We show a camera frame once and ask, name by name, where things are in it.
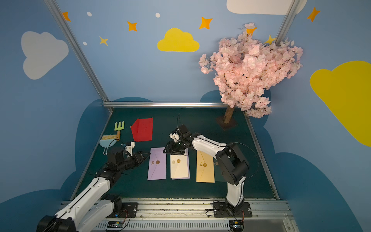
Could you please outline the red envelope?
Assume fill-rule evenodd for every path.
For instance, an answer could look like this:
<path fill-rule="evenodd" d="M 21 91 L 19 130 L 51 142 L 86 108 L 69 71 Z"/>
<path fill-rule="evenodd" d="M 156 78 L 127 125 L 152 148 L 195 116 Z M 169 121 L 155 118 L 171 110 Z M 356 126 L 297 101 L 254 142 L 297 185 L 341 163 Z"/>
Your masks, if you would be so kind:
<path fill-rule="evenodd" d="M 153 138 L 153 118 L 137 119 L 131 125 L 131 132 L 135 142 L 152 141 Z"/>

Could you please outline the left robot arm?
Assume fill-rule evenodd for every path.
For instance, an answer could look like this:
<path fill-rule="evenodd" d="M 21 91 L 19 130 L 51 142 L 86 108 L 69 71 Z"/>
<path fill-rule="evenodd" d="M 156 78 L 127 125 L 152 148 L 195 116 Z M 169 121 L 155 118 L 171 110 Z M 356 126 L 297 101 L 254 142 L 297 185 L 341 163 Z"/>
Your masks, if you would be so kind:
<path fill-rule="evenodd" d="M 122 210 L 121 197 L 106 194 L 126 170 L 132 170 L 150 156 L 149 152 L 129 153 L 123 150 L 108 153 L 107 162 L 91 183 L 67 206 L 53 216 L 44 216 L 38 232 L 90 232 L 104 218 Z"/>

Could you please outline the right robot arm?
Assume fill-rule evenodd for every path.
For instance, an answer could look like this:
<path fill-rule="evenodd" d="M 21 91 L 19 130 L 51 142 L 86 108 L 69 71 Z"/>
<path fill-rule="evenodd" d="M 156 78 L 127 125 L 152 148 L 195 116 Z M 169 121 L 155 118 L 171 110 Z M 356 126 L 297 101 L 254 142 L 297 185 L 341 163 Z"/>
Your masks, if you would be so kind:
<path fill-rule="evenodd" d="M 244 204 L 243 189 L 249 162 L 236 143 L 225 144 L 213 141 L 200 133 L 191 133 L 183 124 L 172 131 L 171 141 L 163 152 L 171 155 L 183 155 L 187 148 L 204 152 L 218 162 L 221 175 L 227 181 L 226 208 L 238 213 Z"/>

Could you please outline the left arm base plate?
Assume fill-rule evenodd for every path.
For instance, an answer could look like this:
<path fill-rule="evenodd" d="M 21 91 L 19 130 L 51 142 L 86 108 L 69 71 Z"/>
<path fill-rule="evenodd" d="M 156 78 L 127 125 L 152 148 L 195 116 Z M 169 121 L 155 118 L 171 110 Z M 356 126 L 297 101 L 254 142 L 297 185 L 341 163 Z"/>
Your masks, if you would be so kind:
<path fill-rule="evenodd" d="M 138 203 L 118 203 L 108 218 L 136 218 Z"/>

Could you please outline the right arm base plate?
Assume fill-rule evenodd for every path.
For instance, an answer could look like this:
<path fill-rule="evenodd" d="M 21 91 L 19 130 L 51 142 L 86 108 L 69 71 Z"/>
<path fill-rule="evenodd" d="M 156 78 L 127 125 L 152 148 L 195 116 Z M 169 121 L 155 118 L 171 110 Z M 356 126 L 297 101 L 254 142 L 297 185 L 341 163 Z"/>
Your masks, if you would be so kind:
<path fill-rule="evenodd" d="M 233 207 L 229 203 L 213 201 L 212 202 L 212 212 L 216 218 L 227 218 L 227 217 L 236 217 L 236 218 L 252 218 L 252 208 L 250 203 L 242 202 L 237 207 Z"/>

